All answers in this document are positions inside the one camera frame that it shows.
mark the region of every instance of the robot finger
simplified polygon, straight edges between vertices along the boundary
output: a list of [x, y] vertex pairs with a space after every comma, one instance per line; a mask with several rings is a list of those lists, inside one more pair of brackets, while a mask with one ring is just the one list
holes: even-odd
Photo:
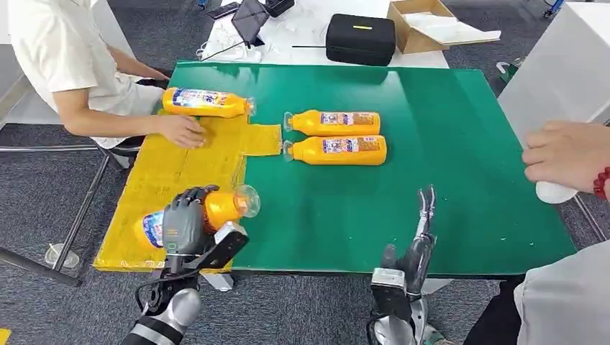
[[187, 190], [186, 192], [184, 192], [184, 201], [188, 203], [190, 203], [191, 201], [195, 200], [198, 198], [198, 195], [201, 192], [201, 188], [200, 187], [195, 187], [195, 188], [191, 188], [189, 190]]
[[182, 201], [182, 199], [183, 199], [183, 195], [184, 195], [184, 193], [181, 193], [181, 194], [176, 194], [176, 196], [174, 197], [174, 199], [173, 199], [173, 201], [171, 202], [171, 204], [169, 204], [169, 205], [168, 205], [168, 206], [169, 206], [169, 208], [171, 208], [171, 209], [173, 209], [173, 210], [177, 209], [177, 208], [178, 208], [178, 205], [180, 204], [180, 202], [181, 202], [181, 201]]
[[205, 187], [197, 187], [197, 193], [195, 195], [195, 200], [198, 200], [199, 203], [203, 203], [206, 196], [211, 192], [215, 192], [219, 190], [220, 187], [217, 185], [207, 185]]

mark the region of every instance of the bottle label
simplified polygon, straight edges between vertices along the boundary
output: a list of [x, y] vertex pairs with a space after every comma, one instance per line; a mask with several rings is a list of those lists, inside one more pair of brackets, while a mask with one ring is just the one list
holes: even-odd
[[144, 216], [142, 229], [150, 244], [157, 248], [163, 248], [163, 211]]
[[320, 124], [373, 124], [372, 113], [336, 113], [323, 111], [320, 114]]
[[379, 141], [375, 137], [323, 139], [324, 153], [362, 152], [379, 150]]
[[193, 90], [190, 88], [179, 88], [173, 94], [174, 106], [187, 106], [198, 108], [201, 106], [223, 106], [227, 101], [226, 92]]

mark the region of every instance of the red bead bracelet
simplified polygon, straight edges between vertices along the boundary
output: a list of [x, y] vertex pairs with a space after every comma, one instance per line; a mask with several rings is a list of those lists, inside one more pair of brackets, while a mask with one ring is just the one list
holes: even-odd
[[593, 193], [604, 200], [608, 200], [608, 196], [604, 190], [608, 178], [610, 178], [610, 167], [606, 167], [604, 172], [597, 174], [597, 178], [593, 181]]

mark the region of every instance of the robotic arm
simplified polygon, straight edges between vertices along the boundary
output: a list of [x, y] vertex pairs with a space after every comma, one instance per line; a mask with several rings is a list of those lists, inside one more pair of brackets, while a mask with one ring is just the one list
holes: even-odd
[[[179, 344], [201, 308], [199, 270], [223, 268], [248, 242], [245, 229], [228, 221], [216, 233], [204, 225], [205, 197], [218, 186], [178, 194], [163, 213], [165, 267], [157, 279], [139, 286], [135, 298], [142, 315], [123, 345]], [[145, 305], [140, 291], [150, 287]]]
[[436, 236], [430, 231], [436, 201], [434, 187], [426, 192], [420, 189], [419, 199], [419, 223], [405, 255], [396, 259], [396, 248], [389, 244], [383, 251], [381, 266], [373, 271], [370, 289], [380, 315], [367, 324], [369, 344], [373, 344], [371, 328], [377, 344], [423, 344], [428, 305], [422, 296], [422, 286], [436, 244]]

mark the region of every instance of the white table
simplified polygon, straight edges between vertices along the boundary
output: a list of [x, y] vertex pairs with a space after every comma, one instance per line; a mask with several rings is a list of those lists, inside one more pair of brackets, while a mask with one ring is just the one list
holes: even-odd
[[[222, 5], [232, 1], [234, 0], [223, 0]], [[335, 13], [386, 18], [389, 4], [389, 0], [296, 0], [293, 8], [278, 18], [270, 17], [265, 23], [259, 34], [265, 43], [263, 46], [248, 50], [240, 45], [210, 60], [276, 65], [349, 65], [328, 60], [324, 48], [292, 48], [292, 46], [324, 46], [326, 28], [330, 17]], [[231, 23], [231, 18], [232, 16], [227, 16], [214, 23], [207, 45], [203, 49], [203, 57], [242, 41]], [[406, 55], [396, 51], [390, 66], [449, 68], [441, 51]], [[230, 280], [229, 277], [224, 279], [210, 275], [204, 277], [216, 288], [222, 290], [231, 288], [230, 283], [225, 284], [225, 280]], [[422, 290], [430, 294], [449, 282], [451, 279], [428, 279]]]

